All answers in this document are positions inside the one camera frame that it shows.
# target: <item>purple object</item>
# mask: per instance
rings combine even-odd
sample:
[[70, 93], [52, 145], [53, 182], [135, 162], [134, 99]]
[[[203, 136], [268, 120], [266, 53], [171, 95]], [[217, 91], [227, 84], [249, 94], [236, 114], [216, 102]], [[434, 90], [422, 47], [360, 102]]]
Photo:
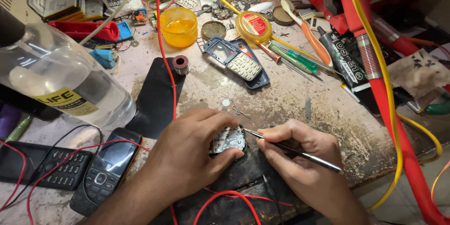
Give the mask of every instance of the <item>purple object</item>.
[[0, 104], [0, 139], [5, 140], [17, 127], [20, 111], [7, 104]]

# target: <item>container lid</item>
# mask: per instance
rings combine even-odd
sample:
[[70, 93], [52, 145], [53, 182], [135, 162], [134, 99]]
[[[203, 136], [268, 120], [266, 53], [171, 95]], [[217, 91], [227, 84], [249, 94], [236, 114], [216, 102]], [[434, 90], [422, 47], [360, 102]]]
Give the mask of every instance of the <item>container lid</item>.
[[25, 25], [0, 5], [0, 48], [12, 45], [25, 34]]
[[272, 35], [272, 25], [263, 15], [243, 11], [236, 17], [236, 30], [246, 41], [263, 43]]

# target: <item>solder wire spool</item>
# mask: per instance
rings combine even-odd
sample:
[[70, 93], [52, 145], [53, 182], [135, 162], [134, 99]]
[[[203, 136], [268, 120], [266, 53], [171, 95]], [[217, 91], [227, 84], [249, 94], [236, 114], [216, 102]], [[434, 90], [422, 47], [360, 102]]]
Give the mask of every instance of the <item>solder wire spool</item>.
[[183, 55], [175, 56], [172, 59], [172, 65], [175, 72], [179, 75], [187, 75], [191, 70], [188, 58]]

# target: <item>glue tube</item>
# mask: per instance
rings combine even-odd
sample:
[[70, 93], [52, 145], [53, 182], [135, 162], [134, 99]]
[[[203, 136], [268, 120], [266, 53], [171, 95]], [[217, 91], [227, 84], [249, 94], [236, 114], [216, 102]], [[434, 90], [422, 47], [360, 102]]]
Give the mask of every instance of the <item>glue tube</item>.
[[334, 31], [326, 33], [322, 27], [317, 27], [320, 33], [319, 41], [328, 50], [334, 66], [344, 77], [352, 92], [369, 88], [367, 77], [357, 62], [339, 39], [340, 35]]

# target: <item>black feature phone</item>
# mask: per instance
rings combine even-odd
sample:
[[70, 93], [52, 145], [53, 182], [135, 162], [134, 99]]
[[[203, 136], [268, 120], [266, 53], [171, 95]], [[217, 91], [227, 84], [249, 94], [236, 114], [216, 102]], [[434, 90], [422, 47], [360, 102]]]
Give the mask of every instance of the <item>black feature phone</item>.
[[[26, 167], [21, 184], [28, 184], [33, 172], [36, 170], [36, 166], [39, 165], [51, 146], [24, 142], [8, 142], [8, 144], [25, 155]], [[39, 174], [35, 180], [49, 172], [74, 151], [75, 149], [71, 148], [54, 147], [40, 168], [38, 168]], [[82, 150], [77, 152], [53, 171], [52, 174], [42, 179], [37, 186], [69, 191], [75, 190], [82, 181], [92, 157], [92, 153], [89, 151]], [[22, 165], [22, 157], [17, 152], [6, 146], [0, 148], [1, 182], [16, 183], [22, 171]]]
[[[142, 142], [141, 135], [120, 127], [111, 133], [107, 142], [117, 139], [126, 139], [137, 144]], [[126, 174], [138, 148], [130, 142], [114, 142], [102, 146], [85, 175], [86, 195], [91, 201], [101, 205], [112, 195]], [[90, 216], [98, 207], [91, 201], [85, 197], [81, 184], [70, 200], [70, 208], [79, 214]]]

